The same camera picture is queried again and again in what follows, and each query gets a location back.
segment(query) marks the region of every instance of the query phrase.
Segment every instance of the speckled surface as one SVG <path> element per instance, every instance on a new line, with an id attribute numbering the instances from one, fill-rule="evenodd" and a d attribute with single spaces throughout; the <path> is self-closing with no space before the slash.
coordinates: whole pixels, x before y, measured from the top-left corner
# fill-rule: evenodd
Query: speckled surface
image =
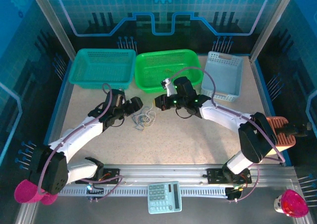
<path id="1" fill-rule="evenodd" d="M 205 67 L 206 56 L 200 56 Z M 159 94 L 146 94 L 133 81 L 125 91 L 126 98 L 138 96 L 151 106 Z M 76 127 L 96 105 L 105 100 L 102 90 L 74 86 L 62 131 Z M 264 112 L 249 59 L 244 57 L 241 96 L 222 105 L 241 112 Z M 105 164 L 223 164 L 240 150 L 238 135 L 215 122 L 192 117 L 179 118 L 175 110 L 157 113 L 153 126 L 139 132 L 130 117 L 121 127 L 111 127 L 85 145 L 72 160 L 91 156 Z"/>

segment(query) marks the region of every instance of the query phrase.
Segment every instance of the green basket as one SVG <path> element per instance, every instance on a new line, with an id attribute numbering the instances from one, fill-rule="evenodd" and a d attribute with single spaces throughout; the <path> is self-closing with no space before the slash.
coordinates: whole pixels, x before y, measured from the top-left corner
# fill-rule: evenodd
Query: green basket
<path id="1" fill-rule="evenodd" d="M 161 81 L 189 66 L 201 68 L 198 56 L 191 50 L 140 54 L 136 59 L 135 82 L 146 93 L 162 92 L 164 90 Z M 196 69 L 187 69 L 176 78 L 182 76 L 186 76 L 193 85 L 200 84 L 203 80 L 203 73 Z"/>

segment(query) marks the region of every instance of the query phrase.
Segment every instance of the glass panel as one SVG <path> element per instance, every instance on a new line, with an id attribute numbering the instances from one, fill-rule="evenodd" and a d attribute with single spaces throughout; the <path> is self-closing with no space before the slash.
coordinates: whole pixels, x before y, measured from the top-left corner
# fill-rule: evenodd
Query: glass panel
<path id="1" fill-rule="evenodd" d="M 44 143 L 68 58 L 34 0 L 0 0 L 0 8 L 0 217 L 14 223 L 14 189 L 32 155 L 21 143 Z"/>
<path id="2" fill-rule="evenodd" d="M 76 50 L 134 49 L 137 43 L 138 53 L 188 48 L 248 54 L 277 0 L 50 2 Z"/>
<path id="3" fill-rule="evenodd" d="M 307 124 L 309 95 L 317 88 L 317 0 L 291 0 L 261 51 L 258 61 L 276 115 Z M 308 109 L 317 124 L 317 99 Z M 316 136 L 296 138 L 289 149 L 294 165 L 316 165 Z"/>

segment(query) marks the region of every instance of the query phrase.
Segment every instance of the pink cup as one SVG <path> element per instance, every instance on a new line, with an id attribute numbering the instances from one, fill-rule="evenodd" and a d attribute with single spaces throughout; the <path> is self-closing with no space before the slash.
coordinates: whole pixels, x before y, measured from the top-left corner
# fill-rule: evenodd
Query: pink cup
<path id="1" fill-rule="evenodd" d="M 28 180 L 19 183 L 14 191 L 14 198 L 18 203 L 36 203 L 41 201 L 44 205 L 50 205 L 57 199 L 56 195 L 38 193 L 38 187 Z"/>

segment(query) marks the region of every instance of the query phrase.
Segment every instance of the teal basket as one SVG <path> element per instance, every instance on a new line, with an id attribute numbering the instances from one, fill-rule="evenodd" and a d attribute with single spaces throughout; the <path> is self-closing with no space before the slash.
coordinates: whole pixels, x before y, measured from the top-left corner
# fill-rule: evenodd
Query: teal basket
<path id="1" fill-rule="evenodd" d="M 84 89 L 128 89 L 135 68 L 135 51 L 129 49 L 81 49 L 71 67 L 69 82 Z"/>

